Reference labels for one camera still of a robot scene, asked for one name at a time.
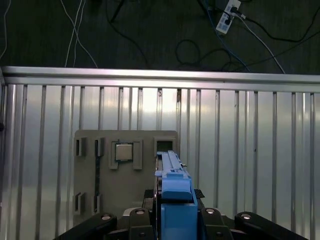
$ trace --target metal screw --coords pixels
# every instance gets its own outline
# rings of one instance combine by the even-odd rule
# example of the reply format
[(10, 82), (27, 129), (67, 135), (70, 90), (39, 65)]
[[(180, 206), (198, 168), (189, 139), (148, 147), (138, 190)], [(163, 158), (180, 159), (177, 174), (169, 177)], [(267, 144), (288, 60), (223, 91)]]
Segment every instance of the metal screw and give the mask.
[(144, 214), (145, 211), (144, 211), (144, 210), (138, 210), (138, 211), (136, 211), (135, 213), (141, 215), (141, 214)]
[(249, 214), (242, 214), (241, 217), (244, 218), (245, 220), (251, 219), (251, 216)]
[(109, 219), (111, 219), (111, 216), (109, 216), (109, 215), (104, 215), (102, 217), (102, 220), (104, 220), (104, 221), (109, 220)]
[(208, 208), (207, 210), (205, 210), (208, 214), (213, 214), (215, 212), (215, 210)]

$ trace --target black cable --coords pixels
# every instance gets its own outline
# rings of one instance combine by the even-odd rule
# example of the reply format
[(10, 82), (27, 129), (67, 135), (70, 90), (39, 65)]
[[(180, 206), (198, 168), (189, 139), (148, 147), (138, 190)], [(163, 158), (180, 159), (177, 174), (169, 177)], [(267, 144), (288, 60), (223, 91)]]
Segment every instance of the black cable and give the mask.
[(220, 68), (212, 68), (212, 66), (193, 66), (193, 65), (179, 65), (175, 68), (176, 71), (200, 71), (200, 72), (221, 72)]
[[(278, 56), (280, 56), (280, 55), (283, 55), (283, 54), (291, 51), (292, 49), (297, 48), (298, 46), (300, 46), (301, 44), (305, 43), (306, 41), (312, 39), (313, 37), (315, 37), (315, 36), (318, 35), (318, 34), (320, 34), (320, 30), (317, 31), (317, 32), (315, 32), (314, 34), (312, 34), (312, 35), (309, 36), (308, 38), (304, 39), (303, 41), (299, 42), (298, 44), (296, 44), (296, 45), (294, 45), (294, 46), (292, 46), (292, 47), (289, 47), (288, 49), (286, 49), (286, 50), (284, 50), (284, 51), (282, 51), (282, 52), (274, 55), (274, 57), (278, 57)], [(272, 56), (272, 57), (268, 57), (268, 58), (265, 58), (265, 59), (263, 59), (263, 60), (259, 60), (259, 61), (256, 61), (256, 62), (247, 64), (246, 66), (249, 67), (249, 66), (253, 66), (253, 65), (260, 64), (260, 63), (264, 63), (264, 62), (266, 62), (266, 61), (268, 61), (268, 60), (274, 59), (274, 57), (273, 57), (273, 56)], [(243, 68), (244, 68), (244, 66), (238, 67), (237, 69), (234, 69), (232, 72), (236, 72), (237, 70), (240, 70), (240, 69), (243, 69)]]
[(151, 66), (148, 62), (148, 59), (146, 57), (146, 55), (144, 54), (144, 52), (142, 51), (141, 47), (139, 46), (139, 44), (133, 40), (132, 38), (124, 35), (122, 32), (120, 32), (111, 22), (110, 22), (110, 19), (109, 19), (109, 15), (108, 15), (108, 4), (107, 4), (108, 1), (105, 1), (105, 15), (106, 15), (106, 20), (107, 22), (109, 23), (109, 25), (112, 27), (112, 29), (117, 33), (119, 34), (121, 37), (123, 37), (124, 39), (127, 39), (129, 42), (133, 43), (136, 48), (139, 50), (139, 52), (141, 53), (141, 56), (143, 57), (143, 60), (145, 62), (145, 65), (146, 65), (146, 68), (147, 69), (151, 69)]
[(310, 31), (311, 27), (313, 26), (313, 24), (315, 23), (315, 20), (316, 20), (316, 16), (318, 14), (320, 10), (320, 6), (318, 7), (318, 9), (315, 11), (313, 17), (312, 17), (312, 21), (311, 21), (311, 24), (308, 26), (308, 28), (306, 29), (305, 33), (303, 34), (303, 36), (298, 39), (298, 40), (294, 40), (294, 39), (289, 39), (289, 38), (281, 38), (281, 37), (275, 37), (275, 36), (272, 36), (264, 26), (262, 26), (260, 23), (258, 23), (257, 21), (249, 18), (249, 17), (246, 17), (245, 20), (251, 22), (251, 23), (254, 23), (256, 24), (257, 26), (259, 26), (267, 35), (268, 37), (270, 37), (271, 39), (274, 39), (274, 40), (279, 40), (279, 41), (285, 41), (285, 42), (290, 42), (290, 43), (299, 43), (301, 42), (308, 34), (308, 32)]
[(226, 12), (225, 10), (222, 10), (221, 8), (215, 7), (215, 8), (214, 8), (214, 12), (225, 13), (225, 14), (228, 15), (228, 17), (229, 17), (230, 20), (232, 19), (230, 13)]
[[(190, 44), (192, 44), (192, 45), (195, 47), (196, 52), (197, 52), (197, 60), (196, 60), (196, 61), (183, 61), (183, 60), (180, 58), (179, 53), (178, 53), (178, 50), (179, 50), (181, 44), (183, 44), (183, 43), (190, 43)], [(201, 66), (200, 63), (201, 63), (204, 59), (206, 59), (208, 56), (210, 56), (211, 54), (217, 53), (217, 52), (224, 52), (224, 53), (226, 53), (226, 54), (228, 55), (228, 57), (229, 57), (229, 62), (232, 61), (232, 56), (231, 56), (230, 53), (229, 53), (226, 49), (224, 49), (224, 48), (212, 49), (212, 50), (208, 51), (206, 54), (204, 54), (203, 56), (201, 56), (200, 47), (198, 46), (198, 44), (197, 44), (195, 41), (193, 41), (193, 40), (191, 40), (191, 39), (182, 39), (181, 41), (179, 41), (179, 42), (177, 43), (177, 45), (175, 46), (175, 51), (174, 51), (174, 53), (175, 53), (175, 58), (176, 58), (176, 60), (178, 61), (178, 63), (180, 64), (177, 68), (180, 68), (180, 67), (182, 67), (182, 66), (190, 66), (190, 67), (194, 67), (194, 68), (197, 68), (197, 69), (199, 69), (199, 68), (200, 68), (200, 69), (209, 69), (209, 68), (207, 68), (207, 67), (205, 68), (205, 67)]]
[(220, 72), (230, 72), (230, 67), (232, 65), (242, 65), (242, 63), (238, 61), (227, 61), (220, 69)]

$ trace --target vertical metal bar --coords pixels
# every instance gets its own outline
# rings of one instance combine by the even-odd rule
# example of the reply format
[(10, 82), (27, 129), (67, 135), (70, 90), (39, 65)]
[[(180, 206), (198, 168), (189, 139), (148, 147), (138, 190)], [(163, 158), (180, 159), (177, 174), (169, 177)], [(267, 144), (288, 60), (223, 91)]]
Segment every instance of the vertical metal bar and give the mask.
[(187, 153), (186, 153), (186, 164), (188, 166), (188, 170), (191, 168), (190, 166), (190, 101), (191, 101), (191, 97), (190, 97), (190, 89), (187, 90), (187, 97), (186, 97), (186, 149), (187, 149)]
[(83, 129), (97, 130), (99, 124), (100, 87), (86, 86), (84, 88)]
[(296, 232), (296, 93), (291, 97), (291, 231)]
[(137, 95), (137, 122), (136, 122), (136, 130), (143, 129), (143, 104), (144, 104), (144, 93), (143, 89), (138, 89)]
[(237, 212), (243, 212), (246, 209), (246, 92), (238, 93), (238, 137), (237, 137), (237, 161), (238, 161), (238, 178), (237, 178)]
[(216, 145), (216, 91), (201, 90), (200, 105), (200, 147), (199, 147), (199, 189), (205, 195), (202, 199), (207, 208), (214, 207), (215, 145)]
[(132, 88), (131, 94), (131, 119), (130, 119), (130, 130), (138, 129), (138, 106), (139, 106), (139, 93), (140, 90), (137, 87)]
[[(5, 119), (5, 104), (6, 104), (6, 99), (7, 99), (7, 86), (4, 84), (0, 84), (0, 122), (2, 124), (6, 124), (6, 119)], [(0, 132), (0, 164), (1, 166), (5, 166), (5, 134), (6, 131), (3, 130), (3, 132)], [(0, 199), (3, 199), (3, 183), (4, 183), (4, 168), (0, 169)], [(2, 207), (0, 207), (0, 216), (2, 215)], [(1, 223), (2, 223), (2, 218), (0, 217), (0, 237), (1, 235)]]
[(122, 114), (119, 113), (122, 110), (122, 97), (119, 95), (121, 91), (118, 87), (105, 87), (103, 92), (101, 127), (103, 130), (118, 130), (119, 127), (121, 128), (121, 124), (119, 125), (121, 119), (119, 117), (122, 118)]
[(118, 90), (118, 95), (119, 95), (119, 100), (118, 100), (118, 130), (122, 130), (122, 118), (123, 118), (123, 113), (124, 113), (124, 89), (119, 88)]
[(67, 144), (67, 157), (68, 157), (68, 188), (67, 193), (69, 196), (69, 219), (68, 219), (68, 226), (67, 229), (73, 227), (73, 218), (74, 218), (74, 209), (73, 209), (73, 195), (74, 195), (74, 141), (73, 137), (75, 136), (76, 131), (80, 128), (79, 126), (79, 119), (80, 119), (80, 102), (81, 102), (81, 88), (79, 86), (75, 86), (74, 89), (71, 91), (70, 94), (70, 112), (69, 112), (69, 129), (70, 135), (69, 142)]
[(258, 93), (257, 214), (272, 219), (273, 93)]
[(302, 154), (303, 154), (303, 194), (302, 194), (302, 233), (307, 239), (310, 238), (310, 130), (311, 130), (311, 95), (310, 93), (303, 93), (303, 109), (302, 109)]
[(258, 126), (259, 126), (259, 98), (258, 93), (254, 93), (254, 118), (253, 118), (253, 197), (252, 211), (257, 213), (258, 205)]
[(195, 103), (195, 114), (196, 114), (196, 119), (195, 119), (195, 127), (196, 127), (196, 132), (195, 132), (195, 183), (194, 186), (197, 188), (199, 187), (199, 164), (200, 164), (200, 124), (201, 124), (201, 91), (197, 90), (196, 91), (196, 103)]
[(177, 131), (177, 117), (180, 109), (180, 101), (177, 101), (177, 89), (164, 88), (162, 89), (162, 105), (161, 105), (161, 130)]
[(43, 87), (28, 86), (23, 155), (20, 235), (35, 239)]
[(219, 199), (219, 143), (220, 143), (220, 91), (215, 95), (215, 145), (214, 145), (214, 182), (213, 207), (218, 207)]
[(189, 90), (188, 107), (188, 155), (187, 169), (191, 175), (195, 188), (198, 187), (199, 171), (199, 142), (198, 142), (198, 123), (199, 123), (199, 93), (196, 89)]
[(84, 128), (84, 108), (85, 108), (85, 88), (80, 87), (80, 100), (79, 100), (79, 129)]
[(20, 164), (20, 151), (21, 151), (21, 131), (23, 127), (23, 108), (24, 108), (24, 86), (17, 85), (16, 90), (16, 105), (15, 105), (15, 118), (14, 118), (14, 151), (13, 151), (13, 163), (12, 163), (12, 187), (11, 187), (11, 209), (10, 211), (10, 226), (9, 226), (9, 237), (11, 239), (16, 239), (17, 233), (17, 222), (20, 216), (17, 216), (18, 204), (21, 205), (18, 199), (19, 193), (19, 178), (21, 175), (21, 164)]
[(156, 124), (155, 129), (161, 130), (162, 128), (162, 101), (163, 101), (163, 90), (161, 88), (158, 89), (157, 97), (156, 97)]
[(41, 119), (40, 119), (40, 136), (39, 136), (39, 152), (38, 152), (38, 173), (36, 185), (36, 209), (35, 209), (35, 239), (40, 238), (40, 215), (41, 215), (41, 195), (42, 195), (42, 173), (44, 162), (44, 135), (45, 135), (45, 119), (46, 119), (46, 95), (47, 87), (42, 87), (41, 99)]
[(3, 107), (2, 107), (2, 117), (5, 122), (7, 119), (7, 102), (8, 102), (8, 86), (4, 86), (4, 94), (2, 94)]
[(313, 212), (314, 217), (314, 239), (320, 239), (320, 94), (314, 94), (314, 167), (313, 167)]
[(11, 201), (12, 201), (12, 179), (13, 179), (13, 155), (14, 155), (14, 136), (15, 136), (15, 117), (16, 117), (17, 86), (9, 85), (7, 90), (7, 116), (5, 120), (4, 166), (3, 166), (3, 189), (2, 189), (2, 216), (1, 236), (10, 239), (11, 224)]
[(316, 240), (315, 223), (315, 95), (310, 95), (310, 239)]
[(219, 191), (218, 208), (229, 217), (234, 215), (235, 194), (235, 105), (234, 91), (220, 91)]
[(253, 91), (245, 92), (245, 153), (244, 153), (244, 210), (253, 212), (254, 185), (255, 185), (255, 155), (257, 155), (257, 142), (255, 142), (255, 129), (257, 128), (256, 117), (256, 94)]
[(273, 93), (271, 220), (277, 222), (277, 93)]
[(157, 129), (157, 88), (144, 88), (142, 90), (143, 101), (140, 104), (141, 122), (140, 130), (156, 130)]
[(176, 90), (176, 112), (175, 112), (175, 120), (176, 120), (176, 131), (179, 137), (179, 143), (181, 141), (181, 89)]
[(124, 87), (122, 89), (122, 130), (129, 130), (131, 123), (131, 98), (132, 89), (129, 87)]
[(70, 218), (73, 218), (73, 214), (70, 214), (70, 202), (72, 202), (72, 197), (70, 197), (70, 190), (72, 188), (71, 181), (73, 175), (70, 173), (70, 169), (73, 167), (73, 159), (70, 159), (70, 141), (72, 140), (74, 135), (72, 135), (72, 114), (73, 114), (73, 96), (74, 96), (74, 87), (65, 86), (60, 90), (63, 98), (61, 101), (56, 101), (56, 105), (52, 106), (53, 109), (56, 109), (56, 118), (57, 122), (55, 123), (57, 126), (54, 129), (62, 128), (62, 135), (59, 135), (60, 132), (52, 134), (52, 137), (55, 138), (55, 144), (49, 144), (53, 149), (56, 149), (54, 152), (54, 157), (56, 159), (59, 158), (60, 155), (60, 175), (59, 182), (60, 185), (57, 188), (60, 191), (60, 206), (59, 206), (59, 219), (58, 219), (58, 232), (62, 233), (70, 228)]
[(100, 87), (100, 94), (99, 94), (99, 122), (98, 122), (98, 129), (102, 130), (103, 122), (104, 122), (104, 98), (105, 98), (105, 91), (104, 87)]
[(303, 194), (304, 194), (304, 128), (303, 128), (303, 105), (304, 96), (303, 93), (295, 94), (295, 222), (296, 222), (296, 233), (304, 235), (304, 222), (303, 222)]
[(292, 194), (292, 94), (278, 92), (276, 97), (276, 223), (286, 229), (291, 227), (291, 194)]
[(60, 113), (59, 113), (59, 136), (58, 136), (58, 150), (57, 150), (57, 177), (56, 177), (56, 200), (55, 200), (55, 232), (54, 237), (62, 234), (66, 231), (66, 217), (67, 211), (63, 211), (64, 204), (67, 201), (67, 196), (62, 191), (63, 181), (63, 136), (64, 136), (64, 118), (65, 118), (65, 97), (66, 97), (66, 88), (61, 88), (61, 98), (60, 98)]
[(73, 102), (74, 102), (74, 87), (73, 86), (66, 86), (65, 87), (65, 96), (64, 96), (64, 120), (63, 125), (65, 126), (65, 135), (64, 138), (66, 140), (65, 145), (66, 147), (63, 148), (62, 152), (62, 159), (66, 168), (66, 223), (65, 229), (66, 231), (73, 227), (73, 192), (71, 189), (73, 183), (73, 154), (70, 152), (73, 150), (73, 138), (74, 134), (72, 135), (73, 129)]
[(25, 136), (26, 136), (26, 122), (27, 122), (27, 96), (28, 88), (23, 86), (22, 97), (22, 116), (21, 116), (21, 135), (19, 149), (19, 176), (17, 187), (17, 200), (16, 200), (16, 226), (15, 226), (15, 238), (20, 239), (20, 226), (21, 226), (21, 212), (22, 212), (22, 189), (23, 189), (23, 173), (24, 173), (24, 156), (25, 156)]
[(239, 182), (239, 92), (234, 93), (234, 179), (233, 179), (233, 216), (238, 213)]
[(180, 96), (180, 159), (188, 162), (188, 90), (182, 89)]

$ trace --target power strip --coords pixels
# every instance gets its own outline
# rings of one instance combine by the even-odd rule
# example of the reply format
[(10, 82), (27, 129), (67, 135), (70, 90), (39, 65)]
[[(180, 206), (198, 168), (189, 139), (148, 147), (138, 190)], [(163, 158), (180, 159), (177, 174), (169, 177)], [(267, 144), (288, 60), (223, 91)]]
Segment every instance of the power strip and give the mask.
[(220, 18), (219, 23), (216, 26), (216, 30), (218, 31), (218, 33), (222, 34), (222, 35), (226, 35), (233, 20), (234, 20), (234, 16), (232, 15), (232, 13), (230, 12), (232, 7), (236, 7), (239, 10), (239, 7), (241, 5), (241, 2), (238, 0), (229, 0), (228, 5), (225, 7), (225, 12), (230, 14), (231, 16), (231, 21), (229, 24), (226, 24), (226, 21), (229, 19), (229, 16), (224, 12)]

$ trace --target black bracket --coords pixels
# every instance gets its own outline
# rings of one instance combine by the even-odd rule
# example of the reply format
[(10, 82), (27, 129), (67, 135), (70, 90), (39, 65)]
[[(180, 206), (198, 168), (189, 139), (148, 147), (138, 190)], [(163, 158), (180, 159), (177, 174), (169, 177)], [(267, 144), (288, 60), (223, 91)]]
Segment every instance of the black bracket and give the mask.
[(137, 208), (130, 213), (129, 240), (154, 240), (155, 234), (150, 223), (149, 211)]
[(233, 240), (232, 233), (224, 224), (221, 213), (213, 208), (203, 208), (199, 216), (199, 225), (204, 229), (198, 231), (202, 234), (198, 239)]
[(234, 217), (235, 227), (257, 239), (279, 240), (307, 240), (293, 231), (290, 231), (255, 213), (244, 211)]
[(74, 226), (54, 240), (102, 239), (117, 227), (117, 217), (111, 213), (101, 213)]

